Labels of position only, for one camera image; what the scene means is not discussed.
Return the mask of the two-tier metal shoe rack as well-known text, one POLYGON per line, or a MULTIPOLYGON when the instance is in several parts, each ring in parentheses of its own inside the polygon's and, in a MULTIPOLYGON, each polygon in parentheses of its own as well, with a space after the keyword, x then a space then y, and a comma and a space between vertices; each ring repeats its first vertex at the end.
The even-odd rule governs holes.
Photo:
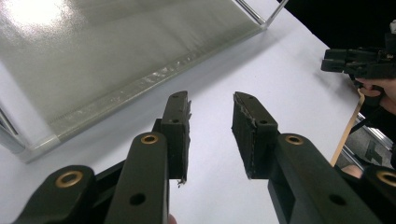
POLYGON ((32 161, 272 21, 247 0, 0 0, 0 146, 32 161))

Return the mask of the white table mat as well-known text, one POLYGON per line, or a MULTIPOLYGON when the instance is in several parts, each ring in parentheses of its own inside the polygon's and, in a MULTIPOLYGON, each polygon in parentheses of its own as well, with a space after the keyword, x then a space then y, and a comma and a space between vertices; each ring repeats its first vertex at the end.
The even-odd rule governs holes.
POLYGON ((102 172, 124 160, 177 91, 191 100, 188 179, 170 186, 177 224, 276 224, 266 182, 245 175, 231 131, 233 95, 254 95, 281 132, 305 136, 328 161, 344 144, 360 98, 346 77, 321 72, 325 45, 276 0, 247 2, 275 15, 263 33, 144 93, 36 161, 23 163, 0 147, 0 224, 13 222, 52 172, 71 164, 102 172))

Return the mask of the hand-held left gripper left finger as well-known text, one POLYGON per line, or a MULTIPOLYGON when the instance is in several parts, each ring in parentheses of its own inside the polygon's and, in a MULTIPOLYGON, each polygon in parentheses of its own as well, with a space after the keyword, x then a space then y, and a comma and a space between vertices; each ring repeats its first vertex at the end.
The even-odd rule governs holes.
POLYGON ((169 96, 163 116, 156 119, 152 131, 161 133, 167 141, 169 178, 178 184, 188 179, 190 148, 191 101, 187 91, 169 96))

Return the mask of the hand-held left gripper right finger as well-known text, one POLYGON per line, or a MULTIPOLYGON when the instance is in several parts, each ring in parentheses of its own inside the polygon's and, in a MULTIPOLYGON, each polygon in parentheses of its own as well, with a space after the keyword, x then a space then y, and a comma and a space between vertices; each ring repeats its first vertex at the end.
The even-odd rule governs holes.
POLYGON ((253 95, 233 95, 233 136, 249 179, 268 179, 278 124, 253 95))

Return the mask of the aluminium floor rail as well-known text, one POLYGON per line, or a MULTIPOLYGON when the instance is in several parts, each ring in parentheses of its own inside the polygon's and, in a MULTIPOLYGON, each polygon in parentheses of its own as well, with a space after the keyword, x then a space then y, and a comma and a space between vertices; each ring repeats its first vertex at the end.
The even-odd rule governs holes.
POLYGON ((359 128, 363 128, 368 134, 370 134, 375 140, 377 140, 384 148, 389 151, 396 149, 396 144, 379 128, 376 127, 374 120, 382 115, 382 112, 373 112, 370 115, 364 116, 359 113, 356 117, 356 124, 359 128))

